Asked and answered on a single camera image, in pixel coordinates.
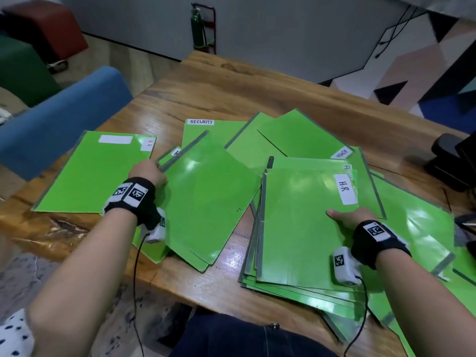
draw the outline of person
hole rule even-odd
[[[140,209],[142,200],[153,203],[155,188],[167,183],[150,160],[136,164],[128,176],[109,199],[104,217],[45,282],[27,310],[16,312],[0,327],[0,357],[88,356],[121,281],[138,218],[147,222],[144,211],[118,200],[135,195],[140,203],[133,204]],[[133,193],[133,188],[140,192]],[[370,210],[328,210],[327,214],[355,230],[352,254],[377,270],[416,356],[476,354],[476,319],[393,235],[387,244],[381,244],[385,242],[382,234],[368,239],[367,229],[374,228],[373,223],[377,223],[373,232],[391,234]],[[318,342],[276,326],[257,326],[220,314],[191,318],[171,354],[225,355],[335,356]]]

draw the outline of black wrist strap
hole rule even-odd
[[[161,220],[155,206],[155,186],[145,178],[133,177],[119,185],[104,205],[103,214],[114,208],[130,211],[137,217],[137,225],[154,229]]]
[[[412,256],[405,244],[382,223],[366,220],[357,226],[350,252],[360,263],[375,269],[378,253],[386,249],[400,249]]]

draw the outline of geometric wall mural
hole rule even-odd
[[[476,131],[476,23],[428,11],[387,29],[362,69],[320,84],[470,134]]]

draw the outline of green fire extinguisher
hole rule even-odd
[[[192,24],[193,46],[195,49],[208,48],[207,36],[205,35],[205,23],[200,15],[200,10],[192,4],[192,16],[190,18]]]

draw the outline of blue cushion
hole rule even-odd
[[[31,180],[132,100],[120,72],[103,66],[0,127],[0,164]]]

